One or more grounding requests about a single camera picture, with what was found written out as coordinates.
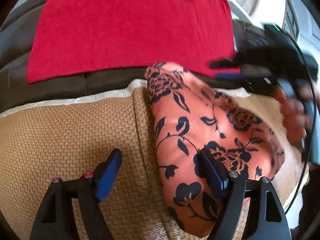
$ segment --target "black clamp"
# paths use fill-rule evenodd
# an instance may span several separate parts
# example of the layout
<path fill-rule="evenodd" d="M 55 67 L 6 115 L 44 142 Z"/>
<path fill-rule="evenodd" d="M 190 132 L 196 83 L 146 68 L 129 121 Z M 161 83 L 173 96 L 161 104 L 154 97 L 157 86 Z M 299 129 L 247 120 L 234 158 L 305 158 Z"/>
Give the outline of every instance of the black clamp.
<path fill-rule="evenodd" d="M 30 240 L 79 240 L 72 198 L 79 201 L 88 238 L 113 240 L 98 203 L 108 196 L 121 163 L 122 152 L 114 149 L 106 161 L 79 179 L 54 177 L 38 209 Z"/>
<path fill-rule="evenodd" d="M 224 202 L 208 240 L 233 239 L 244 198 L 250 198 L 250 207 L 242 240 L 291 240 L 281 202 L 267 177 L 257 181 L 228 171 L 207 148 L 200 151 L 199 161 L 212 194 Z"/>

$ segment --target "green light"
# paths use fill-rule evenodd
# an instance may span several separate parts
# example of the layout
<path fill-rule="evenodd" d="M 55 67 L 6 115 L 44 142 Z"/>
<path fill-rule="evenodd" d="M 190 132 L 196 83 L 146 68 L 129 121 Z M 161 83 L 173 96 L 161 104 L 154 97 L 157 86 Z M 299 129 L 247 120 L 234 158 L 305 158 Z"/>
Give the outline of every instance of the green light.
<path fill-rule="evenodd" d="M 272 24 L 278 31 L 280 31 L 280 29 L 278 28 L 278 25 L 276 25 L 276 24 Z"/>

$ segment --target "floral fabric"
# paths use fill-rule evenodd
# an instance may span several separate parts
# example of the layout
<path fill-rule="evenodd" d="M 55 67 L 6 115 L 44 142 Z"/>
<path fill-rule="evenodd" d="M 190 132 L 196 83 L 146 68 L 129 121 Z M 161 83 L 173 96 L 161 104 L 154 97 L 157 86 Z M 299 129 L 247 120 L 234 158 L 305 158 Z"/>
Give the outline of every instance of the floral fabric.
<path fill-rule="evenodd" d="M 211 194 L 198 151 L 207 147 L 229 171 L 259 180 L 274 177 L 284 162 L 283 149 L 259 117 L 181 66 L 159 63 L 147 69 L 145 78 L 168 211 L 181 229 L 204 237 L 222 203 Z"/>

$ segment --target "metal screw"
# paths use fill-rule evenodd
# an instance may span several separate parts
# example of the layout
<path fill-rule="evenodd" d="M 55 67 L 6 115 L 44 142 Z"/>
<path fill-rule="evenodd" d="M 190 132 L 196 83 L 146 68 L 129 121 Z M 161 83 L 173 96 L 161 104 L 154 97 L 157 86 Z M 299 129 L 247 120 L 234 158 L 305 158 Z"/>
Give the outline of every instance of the metal screw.
<path fill-rule="evenodd" d="M 60 180 L 60 177 L 58 177 L 58 176 L 55 176 L 55 177 L 52 178 L 52 182 L 53 183 L 58 183 L 59 180 Z"/>
<path fill-rule="evenodd" d="M 235 172 L 235 171 L 230 171 L 230 172 L 229 172 L 229 175 L 230 175 L 230 177 L 232 177 L 232 178 L 238 177 L 238 173 Z"/>
<path fill-rule="evenodd" d="M 84 176 L 86 179 L 90 179 L 90 178 L 92 178 L 92 176 L 93 176 L 93 172 L 92 172 L 92 171 L 87 171 L 85 174 L 83 174 L 83 176 Z"/>
<path fill-rule="evenodd" d="M 261 180 L 264 183 L 269 183 L 270 182 L 270 180 L 267 177 L 262 177 Z"/>

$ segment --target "window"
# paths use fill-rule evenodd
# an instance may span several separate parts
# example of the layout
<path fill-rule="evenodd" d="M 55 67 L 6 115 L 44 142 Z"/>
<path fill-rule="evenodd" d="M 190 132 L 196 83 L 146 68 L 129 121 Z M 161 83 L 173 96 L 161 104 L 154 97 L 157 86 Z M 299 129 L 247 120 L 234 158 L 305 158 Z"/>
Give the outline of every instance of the window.
<path fill-rule="evenodd" d="M 297 16 L 293 10 L 293 6 L 290 0 L 286 0 L 284 21 L 282 29 L 289 33 L 292 38 L 295 40 L 299 36 L 299 25 L 297 21 Z"/>

